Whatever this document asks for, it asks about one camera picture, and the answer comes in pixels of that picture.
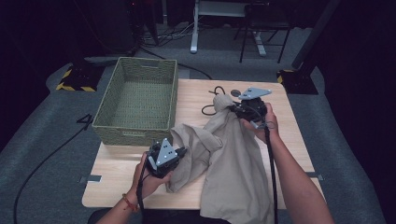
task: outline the beige cloth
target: beige cloth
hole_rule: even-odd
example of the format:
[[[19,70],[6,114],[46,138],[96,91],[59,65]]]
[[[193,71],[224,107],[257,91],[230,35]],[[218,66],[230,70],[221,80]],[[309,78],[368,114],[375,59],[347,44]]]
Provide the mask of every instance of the beige cloth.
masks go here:
[[[207,169],[201,216],[235,224],[274,223],[274,209],[259,145],[227,106],[229,95],[214,100],[217,114],[201,129],[181,124],[171,131],[174,143],[186,147],[168,184],[178,191]]]

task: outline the black wire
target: black wire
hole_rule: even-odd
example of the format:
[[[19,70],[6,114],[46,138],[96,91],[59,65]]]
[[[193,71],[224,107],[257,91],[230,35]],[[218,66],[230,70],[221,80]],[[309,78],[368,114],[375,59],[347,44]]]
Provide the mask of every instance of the black wire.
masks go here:
[[[257,111],[255,108],[251,107],[250,105],[240,105],[240,106],[252,110],[254,113],[257,114],[257,116],[258,116],[258,118],[260,118],[261,122],[264,122],[264,119],[262,118],[262,115],[261,115],[260,112]]]
[[[158,38],[158,42],[159,42],[158,44],[156,44],[156,43],[147,43],[146,41],[147,41],[148,39],[145,38],[145,36],[148,36],[148,35],[143,35],[142,45],[145,46],[145,47],[147,47],[147,48],[156,48],[156,47],[160,47],[160,46],[161,46],[161,43],[165,40],[165,38],[169,36],[169,34],[166,35],[166,32],[167,32],[168,30],[169,30],[169,28],[166,29],[161,35],[157,36],[157,37],[159,37],[159,38]]]
[[[156,57],[158,57],[158,58],[161,58],[161,59],[166,60],[166,58],[164,58],[164,57],[162,57],[162,56],[160,56],[160,55],[158,55],[158,54],[156,54],[156,53],[153,53],[153,52],[151,52],[151,51],[149,51],[149,50],[146,50],[146,49],[144,49],[144,48],[142,48],[142,47],[140,47],[140,49],[142,49],[143,51],[145,51],[147,54],[150,54],[150,55],[153,55],[153,56],[156,56]],[[182,67],[190,68],[191,70],[200,72],[200,73],[204,74],[207,78],[209,78],[209,79],[211,79],[211,80],[213,79],[209,74],[207,74],[207,73],[205,73],[205,72],[203,72],[203,71],[201,71],[201,70],[198,70],[198,69],[196,69],[196,68],[193,68],[193,67],[188,66],[188,65],[183,64],[183,63],[177,63],[177,64],[180,65],[180,66],[182,66]]]
[[[209,92],[210,92],[210,93],[213,93],[213,94],[215,94],[215,95],[218,95],[218,94],[219,94],[219,93],[217,92],[218,89],[221,89],[222,92],[223,92],[223,94],[225,94],[225,90],[224,90],[224,88],[222,88],[221,86],[217,86],[217,87],[215,87],[215,90],[214,90],[214,91],[209,91]],[[213,114],[208,114],[208,113],[206,113],[206,112],[204,111],[206,108],[211,107],[211,106],[215,106],[215,105],[206,105],[206,106],[202,107],[201,112],[202,112],[204,115],[207,115],[207,116],[213,116],[213,115],[215,115],[216,112],[213,113]]]
[[[274,192],[274,222],[275,224],[278,223],[277,220],[277,190],[276,190],[276,175],[275,175],[275,165],[274,165],[274,154],[270,142],[270,130],[267,126],[264,128],[265,131],[265,140],[267,142],[268,147],[268,156],[270,159],[270,167],[271,167],[271,177],[273,180],[273,192]]]
[[[143,46],[145,46],[146,48],[157,48],[157,47],[163,47],[166,44],[168,44],[171,41],[174,40],[179,40],[182,39],[184,37],[186,37],[187,35],[191,35],[191,34],[185,34],[182,35],[182,32],[188,32],[190,29],[192,29],[191,26],[185,27],[185,28],[180,28],[178,30],[176,30],[176,28],[173,28],[173,31],[170,32],[169,34],[167,34],[166,32],[169,29],[166,29],[161,35],[159,35],[159,44],[153,44],[153,43],[146,43],[146,41],[144,41],[144,43],[142,43]]]
[[[24,187],[26,186],[27,182],[29,182],[29,180],[32,178],[32,176],[35,174],[35,172],[44,164],[44,162],[46,162],[51,156],[53,156],[56,152],[58,152],[59,150],[61,150],[64,146],[67,145],[67,143],[69,143],[70,141],[72,141],[77,135],[79,135],[82,131],[84,131],[88,125],[90,125],[93,122],[93,119],[91,119],[89,122],[87,122],[83,128],[81,128],[78,132],[76,132],[72,137],[70,137],[69,139],[67,139],[67,141],[65,141],[63,144],[61,144],[58,148],[56,148],[52,153],[50,153],[48,155],[48,157],[46,159],[44,159],[42,162],[40,162],[37,167],[33,170],[32,173],[29,174],[29,176],[25,179],[25,181],[23,182],[20,190],[18,191],[17,197],[15,198],[15,202],[14,202],[14,210],[13,210],[13,216],[14,216],[14,224],[18,223],[18,216],[17,216],[17,212],[18,212],[18,200],[21,197],[21,193],[24,189]]]
[[[149,155],[147,155],[145,162],[143,163],[143,168],[142,168],[142,173],[140,173],[139,177],[139,182],[137,183],[137,189],[136,189],[136,197],[137,197],[137,202],[139,203],[140,209],[143,210],[145,209],[145,205],[143,204],[143,181],[146,179],[146,177],[143,177],[145,170],[146,170],[146,164],[147,161],[149,160]]]

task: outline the woven storage basket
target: woven storage basket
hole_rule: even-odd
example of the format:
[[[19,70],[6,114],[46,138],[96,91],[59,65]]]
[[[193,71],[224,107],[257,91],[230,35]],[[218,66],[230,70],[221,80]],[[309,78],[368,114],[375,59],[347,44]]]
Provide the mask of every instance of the woven storage basket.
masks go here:
[[[105,145],[149,147],[172,142],[177,61],[120,57],[92,127]]]

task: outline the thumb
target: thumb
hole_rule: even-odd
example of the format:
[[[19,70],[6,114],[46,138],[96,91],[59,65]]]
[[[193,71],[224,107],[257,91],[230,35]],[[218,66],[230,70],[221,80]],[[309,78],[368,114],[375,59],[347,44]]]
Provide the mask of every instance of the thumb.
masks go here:
[[[245,119],[241,119],[241,123],[242,123],[242,125],[245,126],[245,128],[247,128],[251,131],[254,131],[254,127],[253,127],[253,125],[251,125],[251,123],[249,121],[247,121]]]
[[[169,182],[171,180],[173,171],[169,172],[166,176],[163,177],[163,183]]]

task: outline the finger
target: finger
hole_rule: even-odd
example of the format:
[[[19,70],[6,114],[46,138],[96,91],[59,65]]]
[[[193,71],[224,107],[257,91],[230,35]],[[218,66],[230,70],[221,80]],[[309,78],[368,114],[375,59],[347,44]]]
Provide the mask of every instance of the finger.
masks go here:
[[[163,183],[169,182],[172,178],[173,171],[169,172],[166,176],[163,177]]]
[[[134,168],[134,180],[137,181],[141,174],[142,174],[142,165],[141,163],[139,163]]]
[[[245,128],[249,129],[249,130],[253,130],[253,125],[251,125],[251,123],[245,119],[241,119],[242,125],[245,126]]]
[[[140,162],[144,162],[148,154],[146,152],[143,152],[142,158],[140,158]]]
[[[274,113],[272,105],[270,103],[265,103],[265,107],[267,107],[267,113]]]

